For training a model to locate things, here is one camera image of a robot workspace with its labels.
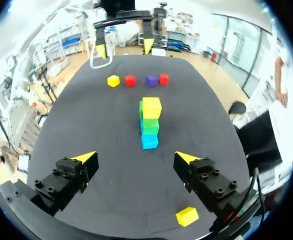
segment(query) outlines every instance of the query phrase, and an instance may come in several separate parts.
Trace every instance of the white shirt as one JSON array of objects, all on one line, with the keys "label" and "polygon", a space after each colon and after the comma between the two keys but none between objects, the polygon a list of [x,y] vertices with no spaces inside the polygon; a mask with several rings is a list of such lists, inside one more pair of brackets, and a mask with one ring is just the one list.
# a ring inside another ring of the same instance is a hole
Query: white shirt
[{"label": "white shirt", "polygon": [[284,65],[281,68],[281,93],[287,94],[287,106],[275,100],[269,113],[276,144],[285,169],[293,162],[293,61],[285,50],[280,55]]}]

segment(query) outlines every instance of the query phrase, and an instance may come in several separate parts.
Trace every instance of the wooden floor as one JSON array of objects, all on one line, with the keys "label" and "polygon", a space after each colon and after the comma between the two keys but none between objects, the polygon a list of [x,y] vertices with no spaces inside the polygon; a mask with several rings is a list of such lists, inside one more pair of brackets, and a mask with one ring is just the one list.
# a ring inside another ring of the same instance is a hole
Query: wooden floor
[{"label": "wooden floor", "polygon": [[[142,48],[138,46],[117,48],[116,54],[142,55]],[[248,97],[236,84],[232,77],[228,75],[219,65],[211,62],[210,59],[204,58],[199,54],[175,51],[167,51],[166,56],[185,59],[190,64],[192,64],[193,67],[204,77],[204,79],[213,89],[226,111],[229,110],[231,104],[234,101],[241,101],[244,103],[248,101]],[[88,60],[86,53],[69,55],[67,58],[69,65],[64,70],[62,70],[58,76],[49,80],[51,84],[56,86],[54,92],[57,96],[60,95],[64,87],[72,79],[75,73]],[[30,87],[30,91],[37,95],[40,99],[46,102],[50,102],[50,98],[45,94],[44,89],[39,83],[33,84]],[[50,107],[38,102],[36,110],[41,114],[47,114],[50,112]],[[21,172],[16,170],[15,174],[12,176],[9,174],[4,165],[0,166],[0,184],[8,180],[14,182],[17,178],[22,179],[23,182],[26,181],[26,176]]]}]

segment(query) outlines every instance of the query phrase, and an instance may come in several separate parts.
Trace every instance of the red block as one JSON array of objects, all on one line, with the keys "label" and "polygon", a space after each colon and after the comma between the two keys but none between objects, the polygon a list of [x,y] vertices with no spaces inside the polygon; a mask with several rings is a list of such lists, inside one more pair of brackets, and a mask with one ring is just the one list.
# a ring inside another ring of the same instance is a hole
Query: red block
[{"label": "red block", "polygon": [[167,74],[160,74],[160,84],[167,85],[169,83],[169,76]]},{"label": "red block", "polygon": [[133,75],[125,76],[124,79],[125,79],[125,85],[127,87],[133,87],[134,85],[136,85],[137,81],[136,81],[135,76],[133,76]]}]

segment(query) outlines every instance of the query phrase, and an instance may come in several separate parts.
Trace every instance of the yellow block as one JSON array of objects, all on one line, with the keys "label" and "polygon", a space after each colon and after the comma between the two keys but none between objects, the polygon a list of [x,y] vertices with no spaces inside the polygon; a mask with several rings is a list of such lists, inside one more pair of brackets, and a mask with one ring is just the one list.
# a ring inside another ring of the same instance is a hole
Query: yellow block
[{"label": "yellow block", "polygon": [[178,224],[182,227],[186,227],[199,219],[197,210],[191,206],[179,211],[175,216]]},{"label": "yellow block", "polygon": [[192,155],[189,155],[189,154],[186,154],[186,153],[183,153],[183,152],[180,152],[180,151],[176,151],[175,152],[176,154],[179,154],[181,158],[183,158],[183,160],[188,164],[190,165],[190,162],[194,161],[194,160],[201,160],[202,158],[200,157],[197,157],[197,156],[192,156]]},{"label": "yellow block", "polygon": [[161,115],[161,102],[158,97],[143,97],[142,112],[144,119],[159,119]]},{"label": "yellow block", "polygon": [[107,84],[111,87],[116,87],[120,84],[120,77],[117,75],[112,75],[107,78]]},{"label": "yellow block", "polygon": [[85,161],[88,160],[95,153],[97,153],[97,152],[96,151],[92,151],[92,152],[88,152],[86,154],[82,154],[80,156],[72,157],[71,159],[79,160],[79,161],[81,161],[84,164]]}]

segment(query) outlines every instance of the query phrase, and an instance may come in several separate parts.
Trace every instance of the person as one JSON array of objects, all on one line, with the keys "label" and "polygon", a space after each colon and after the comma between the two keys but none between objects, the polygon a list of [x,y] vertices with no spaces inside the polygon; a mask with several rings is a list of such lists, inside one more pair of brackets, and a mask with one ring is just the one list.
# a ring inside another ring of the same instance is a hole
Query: person
[{"label": "person", "polygon": [[266,112],[236,131],[250,173],[293,162],[293,61],[286,49],[275,60],[275,98]]}]

